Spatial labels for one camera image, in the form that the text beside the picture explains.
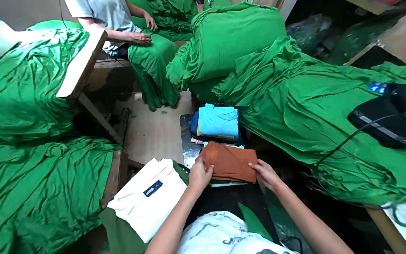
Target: floor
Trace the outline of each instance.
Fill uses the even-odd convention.
[[[184,163],[180,115],[192,113],[192,104],[189,91],[180,95],[177,106],[162,106],[154,112],[150,111],[139,93],[134,92],[127,101],[118,102],[118,107],[131,110],[126,139],[130,159],[143,164],[153,158]]]

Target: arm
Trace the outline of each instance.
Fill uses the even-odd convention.
[[[115,31],[104,26],[97,24],[93,18],[78,18],[79,23],[84,29],[91,28],[104,28],[107,33],[107,38],[112,42],[132,42],[141,45],[149,45],[151,43],[151,36],[141,32],[120,32]]]
[[[133,5],[129,1],[126,1],[126,5],[128,6],[128,9],[133,16],[144,18],[147,21],[147,27],[151,26],[151,30],[156,31],[157,29],[156,22],[146,10]]]
[[[214,166],[206,169],[202,159],[195,162],[189,173],[189,186],[154,235],[145,254],[176,253],[187,216],[211,180],[213,170]]]
[[[353,254],[344,241],[303,204],[270,165],[258,159],[258,164],[249,166],[258,172],[258,180],[275,193],[315,253]]]

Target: light blue shirt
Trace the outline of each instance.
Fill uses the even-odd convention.
[[[73,18],[93,18],[105,28],[120,32],[141,32],[133,24],[125,0],[65,0]],[[123,43],[106,41],[103,50],[110,54]]]
[[[206,104],[199,109],[199,130],[204,135],[223,135],[238,137],[237,109],[234,107],[215,107]]]

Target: gray shirt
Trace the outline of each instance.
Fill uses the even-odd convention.
[[[125,0],[65,0],[74,18],[94,18],[105,28],[120,32],[141,32],[131,21],[131,13]],[[106,41],[103,50],[110,54],[123,43]]]

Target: brown shirt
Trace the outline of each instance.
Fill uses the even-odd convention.
[[[200,156],[204,158],[206,167],[214,165],[212,179],[256,183],[256,170],[249,167],[249,163],[258,163],[255,150],[230,147],[211,141]]]

